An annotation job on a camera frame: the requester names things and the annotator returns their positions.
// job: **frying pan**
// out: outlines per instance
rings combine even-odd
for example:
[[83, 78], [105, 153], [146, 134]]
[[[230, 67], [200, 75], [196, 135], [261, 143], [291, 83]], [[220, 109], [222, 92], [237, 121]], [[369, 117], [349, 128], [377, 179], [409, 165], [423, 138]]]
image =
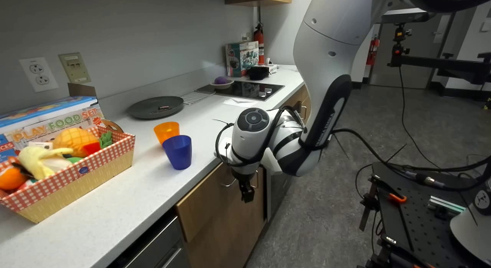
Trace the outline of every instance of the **frying pan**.
[[184, 108], [184, 100], [177, 96], [148, 98], [131, 105], [128, 114], [136, 119], [160, 119]]

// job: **red checkered basket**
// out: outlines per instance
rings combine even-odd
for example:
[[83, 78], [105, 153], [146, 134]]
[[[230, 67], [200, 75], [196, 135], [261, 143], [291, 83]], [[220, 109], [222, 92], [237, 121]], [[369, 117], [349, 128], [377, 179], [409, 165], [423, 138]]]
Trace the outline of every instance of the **red checkered basket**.
[[[87, 130], [96, 137], [112, 131], [102, 126]], [[10, 195], [0, 190], [0, 203], [32, 222], [43, 221], [132, 165], [135, 135], [112, 131], [112, 140], [112, 145], [29, 187]], [[9, 165], [0, 163], [0, 169]]]

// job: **induction cooktop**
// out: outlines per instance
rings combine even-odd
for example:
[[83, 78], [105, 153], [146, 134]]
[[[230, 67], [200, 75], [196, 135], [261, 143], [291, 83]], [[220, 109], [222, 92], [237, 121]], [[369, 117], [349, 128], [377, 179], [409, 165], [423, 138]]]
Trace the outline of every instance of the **induction cooktop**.
[[214, 91], [216, 94], [228, 95], [232, 97], [248, 98], [266, 101], [273, 94], [284, 86], [279, 84], [252, 83], [248, 81], [235, 81], [226, 89], [215, 89], [214, 86], [207, 85], [199, 88], [198, 91]]

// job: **blue cup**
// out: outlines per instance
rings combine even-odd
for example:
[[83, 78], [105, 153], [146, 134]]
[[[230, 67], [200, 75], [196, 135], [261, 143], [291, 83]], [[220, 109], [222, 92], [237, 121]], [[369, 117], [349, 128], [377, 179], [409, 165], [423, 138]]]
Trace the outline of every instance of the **blue cup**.
[[179, 135], [168, 138], [162, 143], [162, 147], [174, 169], [183, 170], [191, 165], [193, 148], [189, 136]]

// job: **plastic cup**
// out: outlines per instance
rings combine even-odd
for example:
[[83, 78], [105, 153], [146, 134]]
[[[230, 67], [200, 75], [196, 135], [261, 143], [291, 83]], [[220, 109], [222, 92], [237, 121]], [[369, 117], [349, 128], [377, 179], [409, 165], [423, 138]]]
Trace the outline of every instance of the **plastic cup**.
[[162, 147], [174, 169], [183, 170], [191, 165], [193, 148], [189, 136], [179, 135], [168, 138], [163, 142]]
[[179, 123], [177, 122], [165, 122], [154, 127], [155, 135], [157, 136], [158, 143], [162, 146], [162, 143], [168, 138], [179, 135]]

